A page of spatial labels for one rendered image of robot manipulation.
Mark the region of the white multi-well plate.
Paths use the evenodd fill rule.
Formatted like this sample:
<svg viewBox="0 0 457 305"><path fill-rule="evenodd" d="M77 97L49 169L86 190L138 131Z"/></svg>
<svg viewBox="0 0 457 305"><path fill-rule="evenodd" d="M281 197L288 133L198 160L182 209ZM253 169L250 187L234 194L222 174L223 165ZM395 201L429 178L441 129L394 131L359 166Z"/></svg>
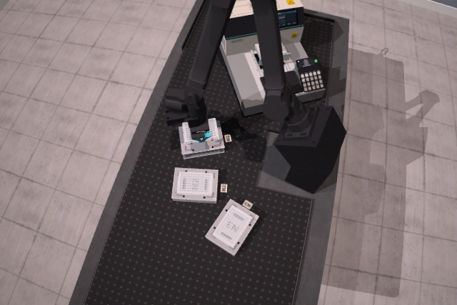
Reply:
<svg viewBox="0 0 457 305"><path fill-rule="evenodd" d="M231 205L212 235L233 248L252 218L253 217Z"/></svg>
<svg viewBox="0 0 457 305"><path fill-rule="evenodd" d="M212 118L212 119L208 119L208 120L209 120L209 129L210 129L209 131L211 132L211 137L207 138L205 141L211 141L211 140L219 139L219 133L218 133L218 129L217 129L216 119ZM184 143L185 144L192 144L192 143L199 142L199 141L191 139L191 132L190 132L190 128L189 128L188 122L182 123L182 126L183 126Z"/></svg>
<svg viewBox="0 0 457 305"><path fill-rule="evenodd" d="M212 196L213 175L214 175L213 173L180 171L176 194ZM191 177L193 177L193 178L191 178ZM200 181L198 181L199 179L200 179ZM205 185L207 185L207 186L205 186ZM207 190L209 190L209 191L207 191Z"/></svg>

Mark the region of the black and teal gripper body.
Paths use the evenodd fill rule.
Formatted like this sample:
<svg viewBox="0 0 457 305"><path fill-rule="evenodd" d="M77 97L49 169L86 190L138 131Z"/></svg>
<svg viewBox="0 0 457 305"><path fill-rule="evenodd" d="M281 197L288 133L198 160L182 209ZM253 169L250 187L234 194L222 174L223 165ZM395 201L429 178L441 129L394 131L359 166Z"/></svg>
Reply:
<svg viewBox="0 0 457 305"><path fill-rule="evenodd" d="M192 116L192 115L190 115L190 116ZM205 110L204 114L201 115L200 117L196 117L196 116L192 116L192 117L199 119L199 126L190 128L191 138L192 139L204 138L205 137L204 132L210 130L207 110ZM200 131L202 131L202 132L200 132Z"/></svg>

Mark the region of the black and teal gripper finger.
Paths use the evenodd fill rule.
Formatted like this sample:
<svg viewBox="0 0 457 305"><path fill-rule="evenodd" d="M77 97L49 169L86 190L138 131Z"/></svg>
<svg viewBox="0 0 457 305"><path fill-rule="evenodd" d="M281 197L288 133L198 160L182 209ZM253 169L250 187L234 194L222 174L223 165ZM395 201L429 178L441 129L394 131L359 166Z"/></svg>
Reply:
<svg viewBox="0 0 457 305"><path fill-rule="evenodd" d="M204 132L204 135L205 135L204 138L192 139L192 140L196 140L196 141L199 141L199 142L204 142L207 138L211 137L211 132L210 131Z"/></svg>

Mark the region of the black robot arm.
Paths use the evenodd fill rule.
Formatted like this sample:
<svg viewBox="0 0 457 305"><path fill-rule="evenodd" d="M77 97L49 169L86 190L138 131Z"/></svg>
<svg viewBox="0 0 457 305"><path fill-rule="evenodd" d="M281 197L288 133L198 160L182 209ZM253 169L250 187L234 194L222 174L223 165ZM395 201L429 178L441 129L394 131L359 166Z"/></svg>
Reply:
<svg viewBox="0 0 457 305"><path fill-rule="evenodd" d="M189 128L199 126L199 119L192 116L200 117L206 110L203 94L235 1L211 0L186 86L169 89L166 94L168 126L175 127L184 119L187 119ZM308 140L318 109L303 105L292 94L291 85L286 80L276 0L250 2L263 66L266 93L263 114L273 120L284 119L288 126L285 134L287 141Z"/></svg>

